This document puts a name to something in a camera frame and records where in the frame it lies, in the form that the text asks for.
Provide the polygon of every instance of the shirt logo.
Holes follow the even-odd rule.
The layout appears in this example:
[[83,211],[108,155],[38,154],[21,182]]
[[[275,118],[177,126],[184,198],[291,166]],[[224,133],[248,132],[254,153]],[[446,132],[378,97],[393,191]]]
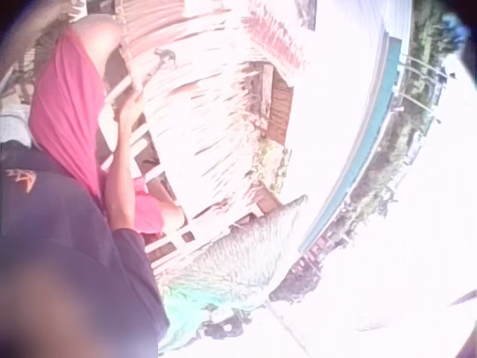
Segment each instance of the shirt logo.
[[7,169],[6,172],[8,177],[15,177],[15,183],[25,182],[27,193],[31,192],[35,181],[37,181],[37,174],[31,170]]

